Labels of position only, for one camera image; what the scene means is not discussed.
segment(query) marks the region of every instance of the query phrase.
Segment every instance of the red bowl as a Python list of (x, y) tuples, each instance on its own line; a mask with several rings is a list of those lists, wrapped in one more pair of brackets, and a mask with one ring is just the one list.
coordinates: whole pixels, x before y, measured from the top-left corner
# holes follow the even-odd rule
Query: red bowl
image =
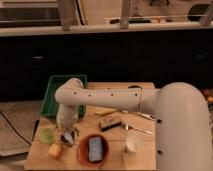
[[(103, 160), (100, 162), (91, 162), (89, 161), (89, 157), (88, 157), (88, 142), (90, 138), (93, 137), (101, 137), (102, 140), (102, 145), (103, 145)], [(100, 134), (90, 134), (86, 137), (84, 137), (79, 145), (78, 145), (78, 149), (77, 149), (77, 159), (78, 161), (88, 167), (99, 167), (101, 165), (103, 165), (105, 163), (105, 161), (107, 160), (109, 154), (109, 144), (108, 141), (106, 140), (106, 138), (103, 135)]]

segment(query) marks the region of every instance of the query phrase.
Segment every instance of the utensil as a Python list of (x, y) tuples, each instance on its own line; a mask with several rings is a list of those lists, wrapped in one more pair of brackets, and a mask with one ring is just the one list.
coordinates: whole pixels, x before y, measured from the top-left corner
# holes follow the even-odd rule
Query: utensil
[(129, 125), (129, 124), (126, 124), (126, 123), (121, 123), (121, 127), (124, 128), (125, 130), (130, 130), (130, 129), (134, 129), (134, 130), (137, 130), (137, 131), (141, 131), (141, 132), (145, 132), (145, 133), (148, 133), (148, 134), (153, 134), (152, 131), (149, 131), (149, 130), (146, 130), (146, 129), (142, 129), (142, 128), (136, 128), (132, 125)]

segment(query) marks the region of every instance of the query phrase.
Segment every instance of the kitchen cabinet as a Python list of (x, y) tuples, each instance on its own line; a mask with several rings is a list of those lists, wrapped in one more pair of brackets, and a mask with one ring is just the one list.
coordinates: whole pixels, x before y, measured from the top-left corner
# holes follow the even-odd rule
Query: kitchen cabinet
[(0, 37), (0, 99), (42, 99), (57, 74), (212, 88), (212, 29)]

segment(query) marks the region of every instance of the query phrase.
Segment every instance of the green basket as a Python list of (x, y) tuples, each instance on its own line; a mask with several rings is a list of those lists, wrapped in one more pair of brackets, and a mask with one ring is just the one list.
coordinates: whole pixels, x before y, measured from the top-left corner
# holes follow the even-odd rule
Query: green basket
[[(84, 88), (87, 87), (87, 76), (86, 75), (53, 75), (50, 77), (47, 90), (45, 93), (41, 115), (45, 117), (54, 118), (58, 112), (58, 102), (55, 100), (55, 92), (56, 90), (64, 84), (67, 80), (71, 78), (78, 78), (80, 79), (83, 84)], [(80, 105), (78, 108), (78, 116), (83, 117), (86, 112), (86, 106)]]

